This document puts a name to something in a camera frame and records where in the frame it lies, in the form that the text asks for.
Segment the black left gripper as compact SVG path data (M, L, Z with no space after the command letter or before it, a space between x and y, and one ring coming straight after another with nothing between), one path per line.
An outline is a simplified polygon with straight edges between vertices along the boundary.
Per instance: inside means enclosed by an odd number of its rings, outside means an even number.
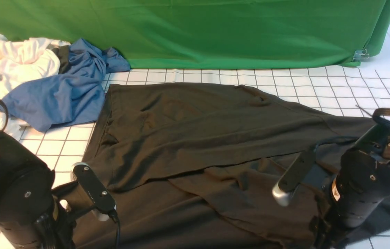
M0 231L16 249L74 249L74 223L52 194L46 163L18 145L0 148Z

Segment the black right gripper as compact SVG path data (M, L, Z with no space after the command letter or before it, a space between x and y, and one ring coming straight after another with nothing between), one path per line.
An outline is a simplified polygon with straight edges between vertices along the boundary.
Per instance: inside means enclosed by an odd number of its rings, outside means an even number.
M382 153L351 148L341 157L341 170L318 197L314 248L329 249L359 228L390 196L390 149Z

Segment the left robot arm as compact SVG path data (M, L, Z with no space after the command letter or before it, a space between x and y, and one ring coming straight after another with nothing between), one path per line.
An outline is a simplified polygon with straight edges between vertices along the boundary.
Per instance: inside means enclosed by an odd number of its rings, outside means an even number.
M75 222L53 194L55 172L0 132L0 231L15 249L74 249Z

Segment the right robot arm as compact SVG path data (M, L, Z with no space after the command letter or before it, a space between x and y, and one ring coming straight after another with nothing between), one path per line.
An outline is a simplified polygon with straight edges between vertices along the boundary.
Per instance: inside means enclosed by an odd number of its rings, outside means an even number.
M341 169L316 197L315 249L329 249L357 230L378 205L390 196L390 108L371 115L375 125L343 153Z

